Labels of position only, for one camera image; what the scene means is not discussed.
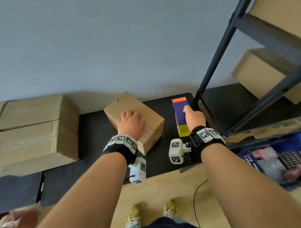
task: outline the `gray wall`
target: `gray wall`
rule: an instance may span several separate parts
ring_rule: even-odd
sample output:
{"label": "gray wall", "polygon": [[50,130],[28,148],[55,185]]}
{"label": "gray wall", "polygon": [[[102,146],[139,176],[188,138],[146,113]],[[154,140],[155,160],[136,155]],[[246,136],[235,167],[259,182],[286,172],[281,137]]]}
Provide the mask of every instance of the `gray wall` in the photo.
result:
{"label": "gray wall", "polygon": [[[0,4],[0,101],[67,93],[82,113],[128,91],[195,94],[238,0],[26,0]],[[209,87],[259,45],[237,32]]]}

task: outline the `black shelving unit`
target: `black shelving unit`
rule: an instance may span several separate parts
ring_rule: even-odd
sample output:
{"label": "black shelving unit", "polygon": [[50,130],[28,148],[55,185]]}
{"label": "black shelving unit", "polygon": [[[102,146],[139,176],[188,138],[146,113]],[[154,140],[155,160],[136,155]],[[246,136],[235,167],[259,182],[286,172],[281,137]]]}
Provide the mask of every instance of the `black shelving unit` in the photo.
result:
{"label": "black shelving unit", "polygon": [[[301,104],[294,105],[283,97],[301,81],[301,39],[246,13],[250,2],[239,0],[194,98],[201,100],[224,138],[301,116]],[[237,29],[296,66],[294,73],[259,100],[239,83],[206,89]]]}

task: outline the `forearm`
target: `forearm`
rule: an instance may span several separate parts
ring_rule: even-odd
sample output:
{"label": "forearm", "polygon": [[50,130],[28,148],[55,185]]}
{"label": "forearm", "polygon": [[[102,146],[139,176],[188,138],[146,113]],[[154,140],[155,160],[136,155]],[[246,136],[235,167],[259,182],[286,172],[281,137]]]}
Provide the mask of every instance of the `forearm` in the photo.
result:
{"label": "forearm", "polygon": [[301,227],[301,207],[291,195],[225,146],[212,144],[201,157],[232,227]]}
{"label": "forearm", "polygon": [[109,228],[125,172],[126,160],[120,153],[101,156],[57,203],[39,228]]}

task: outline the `hand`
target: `hand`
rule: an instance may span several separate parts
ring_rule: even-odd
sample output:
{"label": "hand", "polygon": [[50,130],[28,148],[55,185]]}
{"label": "hand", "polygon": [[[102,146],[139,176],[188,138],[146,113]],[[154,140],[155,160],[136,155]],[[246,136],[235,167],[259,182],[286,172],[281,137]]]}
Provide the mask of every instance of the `hand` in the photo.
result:
{"label": "hand", "polygon": [[190,132],[197,126],[206,126],[206,119],[202,112],[193,111],[189,105],[185,105],[183,112],[185,112],[186,123]]}
{"label": "hand", "polygon": [[128,134],[138,141],[144,128],[144,119],[139,119],[139,115],[139,112],[133,114],[132,110],[122,112],[117,119],[118,134]]}

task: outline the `shoe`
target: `shoe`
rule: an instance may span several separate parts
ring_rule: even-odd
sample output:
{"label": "shoe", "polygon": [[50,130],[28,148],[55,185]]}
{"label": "shoe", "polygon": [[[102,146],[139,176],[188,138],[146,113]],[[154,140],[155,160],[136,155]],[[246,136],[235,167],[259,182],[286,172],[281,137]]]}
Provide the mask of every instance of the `shoe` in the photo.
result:
{"label": "shoe", "polygon": [[136,205],[132,206],[129,213],[129,221],[126,224],[126,228],[132,228],[134,225],[140,226],[141,216],[142,215],[140,207]]}
{"label": "shoe", "polygon": [[177,208],[173,200],[168,201],[164,207],[163,217],[173,218],[177,214]]}

